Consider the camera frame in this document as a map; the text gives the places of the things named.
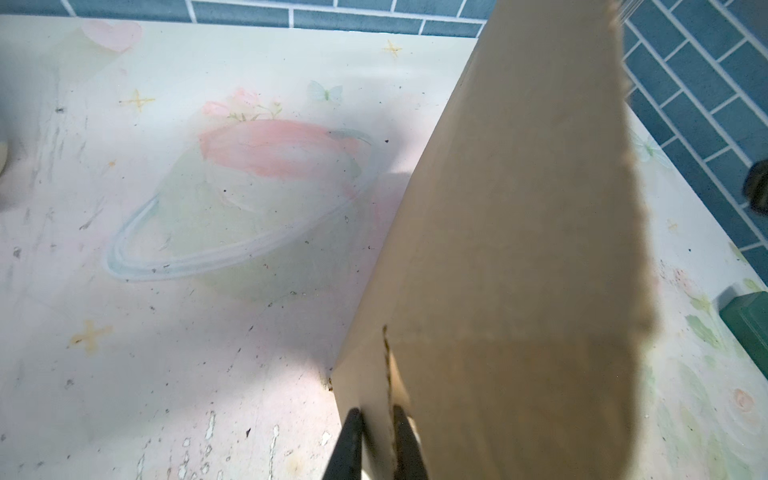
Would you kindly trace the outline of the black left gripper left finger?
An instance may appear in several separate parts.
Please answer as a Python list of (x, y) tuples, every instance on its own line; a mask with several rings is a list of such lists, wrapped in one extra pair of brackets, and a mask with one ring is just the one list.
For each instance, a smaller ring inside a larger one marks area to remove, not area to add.
[(359, 408), (347, 413), (323, 480), (360, 480), (362, 477), (364, 420)]

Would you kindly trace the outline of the brown cardboard box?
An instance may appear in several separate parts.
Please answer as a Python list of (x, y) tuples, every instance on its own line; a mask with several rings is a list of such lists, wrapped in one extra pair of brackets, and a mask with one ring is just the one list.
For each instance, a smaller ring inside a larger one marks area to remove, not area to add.
[(410, 178), (332, 376), (390, 479), (622, 479), (655, 312), (612, 1), (500, 1)]

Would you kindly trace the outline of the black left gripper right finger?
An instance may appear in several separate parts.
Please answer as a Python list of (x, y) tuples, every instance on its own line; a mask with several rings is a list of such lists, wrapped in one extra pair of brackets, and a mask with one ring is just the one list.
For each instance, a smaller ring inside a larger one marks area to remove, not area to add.
[(393, 406), (396, 468), (394, 480), (428, 480), (420, 444), (405, 410), (400, 405)]

